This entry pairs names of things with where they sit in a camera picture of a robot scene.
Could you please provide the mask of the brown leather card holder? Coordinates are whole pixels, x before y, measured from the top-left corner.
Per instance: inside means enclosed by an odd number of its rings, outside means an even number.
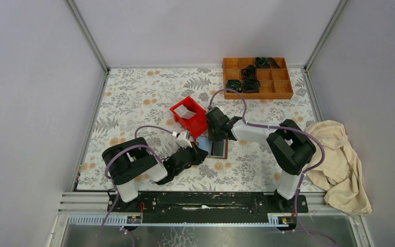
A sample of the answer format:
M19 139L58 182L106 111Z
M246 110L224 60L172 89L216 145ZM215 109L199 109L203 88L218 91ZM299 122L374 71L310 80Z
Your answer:
M228 157L228 140L211 142L207 137L200 136L196 139L197 146L208 152L208 158L226 160Z

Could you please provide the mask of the red plastic bin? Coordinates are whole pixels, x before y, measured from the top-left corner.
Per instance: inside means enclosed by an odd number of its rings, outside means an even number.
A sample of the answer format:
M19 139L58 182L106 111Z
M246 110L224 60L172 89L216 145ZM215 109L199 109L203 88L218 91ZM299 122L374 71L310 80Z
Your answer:
M181 104L184 105L190 111L195 112L196 115L193 116L191 119L180 118L175 113L174 110ZM207 125L207 118L205 116L206 110L202 108L190 96L187 96L186 98L184 98L183 100L172 106L170 108L170 111L173 114L175 122L178 122L182 127L188 130L194 138L201 136L205 131L207 131L208 125Z

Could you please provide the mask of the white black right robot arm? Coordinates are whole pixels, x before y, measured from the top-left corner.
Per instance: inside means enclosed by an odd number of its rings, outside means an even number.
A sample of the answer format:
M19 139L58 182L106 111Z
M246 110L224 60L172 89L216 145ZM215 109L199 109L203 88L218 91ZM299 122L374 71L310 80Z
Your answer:
M316 152L308 136L290 119L277 128L247 123L242 117L228 117L219 108L206 112L208 135L212 142L221 140L247 141L268 145L282 169L281 180L274 198L275 207L282 212L295 205L295 193L306 164Z

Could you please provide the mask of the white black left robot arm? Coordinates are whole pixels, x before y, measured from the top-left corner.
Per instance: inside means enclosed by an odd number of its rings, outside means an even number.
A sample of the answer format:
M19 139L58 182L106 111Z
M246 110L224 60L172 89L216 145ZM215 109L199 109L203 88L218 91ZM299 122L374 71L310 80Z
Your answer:
M119 194L119 205L134 211L139 205L135 178L146 173L158 185L171 182L182 171L200 165L208 156L195 142L180 147L162 159L148 146L143 137L107 148L101 157L106 164L105 176L112 180Z

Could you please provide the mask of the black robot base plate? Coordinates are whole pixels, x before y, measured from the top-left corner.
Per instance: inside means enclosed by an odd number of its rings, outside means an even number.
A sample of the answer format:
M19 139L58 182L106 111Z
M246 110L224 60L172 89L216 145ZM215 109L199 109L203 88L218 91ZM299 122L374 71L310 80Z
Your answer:
M285 199L263 192L179 192L143 191L130 202L108 194L107 209L114 213L136 213L143 223L270 223L270 216L281 216L278 224L289 225L296 214L309 211L306 197Z

